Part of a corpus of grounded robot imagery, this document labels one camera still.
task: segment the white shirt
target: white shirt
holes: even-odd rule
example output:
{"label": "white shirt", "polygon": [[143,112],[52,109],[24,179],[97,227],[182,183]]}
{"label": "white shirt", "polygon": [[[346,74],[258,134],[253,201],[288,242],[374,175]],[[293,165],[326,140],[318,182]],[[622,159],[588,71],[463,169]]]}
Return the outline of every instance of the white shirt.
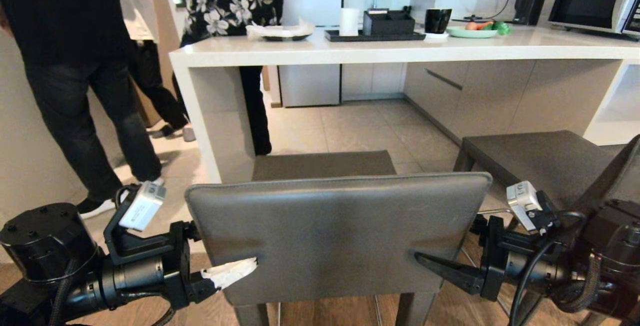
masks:
{"label": "white shirt", "polygon": [[120,0],[124,24],[131,39],[158,43],[158,20],[154,0]]}

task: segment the jeans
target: jeans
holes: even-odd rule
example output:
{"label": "jeans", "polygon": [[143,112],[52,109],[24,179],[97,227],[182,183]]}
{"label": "jeans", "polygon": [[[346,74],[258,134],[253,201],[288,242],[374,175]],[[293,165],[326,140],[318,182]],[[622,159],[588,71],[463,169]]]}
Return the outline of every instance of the jeans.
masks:
{"label": "jeans", "polygon": [[[246,112],[249,117],[249,127],[251,128],[251,138],[256,155],[268,155],[272,152],[272,143],[269,137],[267,111],[263,102],[263,92],[260,91],[260,74],[263,72],[262,66],[240,67],[240,79],[242,79],[242,89],[244,91],[244,102]],[[178,87],[176,75],[173,75],[173,86],[178,102],[184,107],[185,101]]]}
{"label": "jeans", "polygon": [[171,92],[163,87],[160,74],[158,46],[153,41],[132,41],[135,59],[128,64],[128,72],[137,83],[160,117],[173,129],[179,130],[187,125],[185,111]]}
{"label": "jeans", "polygon": [[126,61],[83,65],[39,65],[25,62],[27,79],[42,119],[62,153],[89,191],[104,201],[122,187],[109,165],[89,113],[89,86],[115,125],[119,145],[140,181],[160,177],[160,160],[138,114],[128,83]]}

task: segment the kitchen island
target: kitchen island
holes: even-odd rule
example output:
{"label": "kitchen island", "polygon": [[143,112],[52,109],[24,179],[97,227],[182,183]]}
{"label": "kitchen island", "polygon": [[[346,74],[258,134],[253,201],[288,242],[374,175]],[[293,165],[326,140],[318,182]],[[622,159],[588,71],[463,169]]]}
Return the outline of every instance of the kitchen island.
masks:
{"label": "kitchen island", "polygon": [[[237,66],[407,63],[403,93],[456,141],[569,129],[615,144],[640,129],[626,85],[640,48],[610,37],[515,27],[493,39],[330,43],[318,30],[295,43],[217,37],[170,57],[212,183],[249,181],[254,168]],[[619,95],[621,84],[631,91]],[[609,107],[620,104],[622,116]]]}

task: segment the person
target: person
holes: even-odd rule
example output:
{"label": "person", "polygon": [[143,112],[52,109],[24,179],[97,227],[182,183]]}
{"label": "person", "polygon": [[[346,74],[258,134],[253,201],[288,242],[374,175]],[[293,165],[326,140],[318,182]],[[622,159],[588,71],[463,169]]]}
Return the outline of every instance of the person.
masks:
{"label": "person", "polygon": [[0,0],[30,88],[48,131],[87,198],[83,218],[112,209],[122,183],[96,136],[87,91],[93,89],[115,125],[119,145],[140,181],[160,178],[161,165],[128,84],[131,41],[119,0]]}
{"label": "person", "polygon": [[[120,0],[122,15],[134,48],[128,71],[160,117],[167,124],[152,132],[151,138],[167,137],[188,124],[186,109],[163,87],[158,55],[158,21],[154,0]],[[185,141],[194,141],[193,132],[184,132]]]}
{"label": "person", "polygon": [[[186,0],[188,15],[181,47],[209,37],[244,36],[246,26],[281,24],[284,0]],[[249,126],[256,155],[272,151],[268,120],[260,91],[262,66],[240,67]],[[178,100],[181,100],[176,87]]]}

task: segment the chair leg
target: chair leg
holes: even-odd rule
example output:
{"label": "chair leg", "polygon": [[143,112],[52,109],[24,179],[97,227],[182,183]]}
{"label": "chair leg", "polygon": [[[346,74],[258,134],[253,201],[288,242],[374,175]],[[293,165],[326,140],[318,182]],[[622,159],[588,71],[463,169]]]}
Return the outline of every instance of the chair leg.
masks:
{"label": "chair leg", "polygon": [[240,326],[269,326],[266,303],[234,307]]}
{"label": "chair leg", "polygon": [[464,148],[464,145],[460,147],[460,152],[457,153],[457,159],[455,160],[455,166],[453,166],[454,172],[469,172],[474,167],[476,160],[471,157]]}
{"label": "chair leg", "polygon": [[600,326],[607,317],[598,313],[589,312],[587,317],[582,320],[582,326]]}
{"label": "chair leg", "polygon": [[518,326],[528,324],[538,309],[538,306],[540,306],[542,299],[544,299],[544,297],[542,297],[541,294],[527,291],[522,297],[522,301],[520,301],[518,317],[515,324]]}
{"label": "chair leg", "polygon": [[395,326],[424,326],[435,298],[430,292],[401,294]]}
{"label": "chair leg", "polygon": [[507,230],[514,231],[516,228],[518,228],[519,224],[520,221],[518,221],[518,217],[516,217],[516,215],[513,215],[511,221],[509,222],[509,225],[507,226]]}

